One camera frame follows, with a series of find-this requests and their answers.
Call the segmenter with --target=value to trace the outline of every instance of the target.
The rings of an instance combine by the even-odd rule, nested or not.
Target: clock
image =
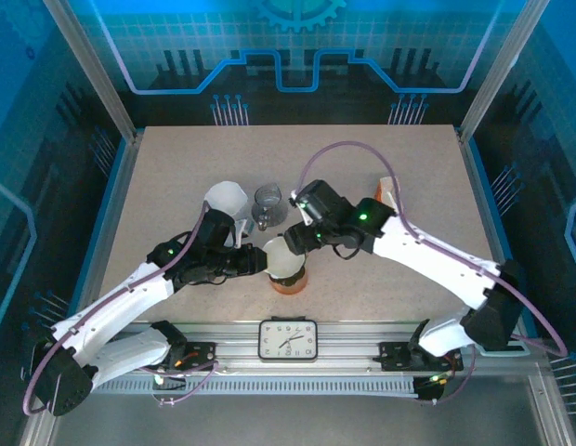
[[[259,358],[270,361],[312,361],[317,358],[317,323],[304,318],[262,321]]]

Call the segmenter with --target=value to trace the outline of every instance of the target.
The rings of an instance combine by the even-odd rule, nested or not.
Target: gear logo
[[[47,31],[42,0],[0,0],[0,11],[27,46],[33,46]]]
[[[303,28],[313,31],[316,25],[325,26],[327,19],[337,17],[337,9],[345,7],[344,0],[253,0],[253,7],[260,19],[267,19],[269,26],[280,25],[282,31]]]

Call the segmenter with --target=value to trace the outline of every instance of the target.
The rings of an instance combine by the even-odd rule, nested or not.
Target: beige tabletop
[[[375,146],[392,163],[410,221],[466,252],[491,258],[464,161],[450,125],[282,125],[148,127],[125,199],[101,295],[124,280],[156,244],[190,230],[208,189],[238,182],[249,195],[276,181],[285,196],[320,148],[340,140]],[[372,196],[383,166],[369,153],[344,147],[322,156],[307,180],[325,179],[356,204]],[[257,246],[299,221],[255,230]],[[378,256],[345,261],[326,247],[308,256],[308,286],[276,293],[267,274],[222,286],[186,286],[138,319],[172,322],[259,321],[307,316],[317,321],[420,321],[461,302],[424,276]]]

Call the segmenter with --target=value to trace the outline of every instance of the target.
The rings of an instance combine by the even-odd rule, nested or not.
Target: transparent side wall
[[[72,0],[136,126],[460,124],[524,0]]]
[[[22,337],[67,312],[120,136],[42,2],[0,2],[0,444]]]
[[[576,0],[550,2],[474,137],[530,299],[576,351]]]

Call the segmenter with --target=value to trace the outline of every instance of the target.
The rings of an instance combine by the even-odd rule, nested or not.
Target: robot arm
[[[29,330],[25,347],[27,365],[22,371],[25,380],[31,379],[52,346],[65,338],[42,369],[34,388],[35,395],[50,412],[54,415],[69,412],[100,384],[138,367],[160,364],[167,359],[166,367],[171,368],[178,356],[183,356],[186,339],[167,321],[154,323],[144,333],[109,341],[145,310],[186,285],[215,283],[218,278],[225,281],[264,270],[266,255],[259,248],[250,243],[240,248],[224,246],[233,230],[234,220],[230,216],[210,209],[192,245],[172,268],[157,274],[181,252],[183,244],[179,239],[186,234],[189,237],[190,233],[160,243],[125,281],[91,306],[56,323],[51,330]],[[154,273],[153,278],[132,287],[132,283]],[[111,299],[115,293],[120,295]],[[76,323],[89,314],[85,324],[75,329]]]
[[[441,357],[475,343],[493,349],[506,346],[521,304],[492,279],[443,252],[454,253],[478,265],[482,272],[488,271],[513,285],[517,283],[516,265],[507,262],[500,266],[471,256],[411,226],[418,234],[414,238],[389,206],[365,198],[355,207],[322,180],[304,187],[293,202],[305,220],[284,233],[294,254],[330,244],[342,256],[337,246],[344,245],[353,251],[343,258],[359,251],[389,258],[439,283],[462,300],[464,305],[454,314],[424,324],[415,347]],[[423,242],[432,242],[441,249]]]

